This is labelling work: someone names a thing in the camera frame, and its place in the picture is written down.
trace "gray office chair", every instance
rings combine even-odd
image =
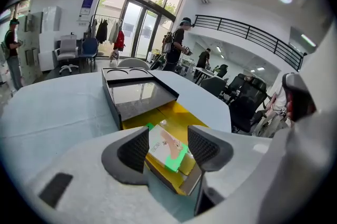
[[[145,70],[150,70],[148,64],[138,58],[126,58],[118,64],[118,67],[142,67]]]
[[[58,61],[74,59],[78,56],[78,48],[76,46],[76,35],[64,35],[61,36],[60,48],[54,50],[56,58]],[[60,73],[65,69],[69,70],[69,73],[72,72],[71,68],[78,68],[77,65],[68,64],[61,67]]]
[[[227,82],[218,77],[211,77],[201,81],[200,86],[206,89],[209,93],[218,97],[225,88]]]

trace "person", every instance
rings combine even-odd
[[[16,18],[13,18],[9,22],[9,30],[5,35],[5,45],[9,49],[9,57],[7,59],[7,64],[9,72],[13,80],[14,88],[18,91],[22,88],[21,84],[21,72],[19,67],[19,59],[17,56],[16,49],[21,46],[20,43],[15,41],[15,28],[19,24],[19,21]]]
[[[206,68],[206,63],[209,65],[210,64],[210,52],[211,50],[209,48],[206,49],[206,51],[204,52],[201,52],[200,56],[199,56],[199,60],[198,60],[198,63],[196,64],[196,67],[199,67],[199,68]],[[195,70],[195,73],[194,73],[194,78],[196,79],[199,75],[199,71],[198,70]]]
[[[173,47],[166,55],[166,62],[163,70],[174,72],[177,63],[179,61],[181,52],[187,53],[187,49],[182,46],[185,30],[189,30],[192,27],[191,19],[184,17],[179,24],[179,28],[173,34]]]
[[[252,135],[261,136],[259,132],[262,126],[271,120],[268,128],[265,130],[262,136],[272,137],[272,135],[276,132],[279,123],[284,118],[284,116],[281,116],[280,114],[283,114],[285,112],[285,107],[286,95],[282,83],[280,83],[276,92],[273,94],[272,99],[266,106],[266,118],[261,119],[261,121],[254,129]]]

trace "balcony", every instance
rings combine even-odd
[[[195,26],[219,30],[242,37],[269,50],[295,70],[301,68],[303,60],[301,53],[275,36],[254,26],[232,19],[206,15],[196,15]]]

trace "glass door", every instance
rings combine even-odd
[[[146,59],[155,32],[158,28],[158,14],[141,4],[128,2],[123,15],[124,50],[121,57]]]

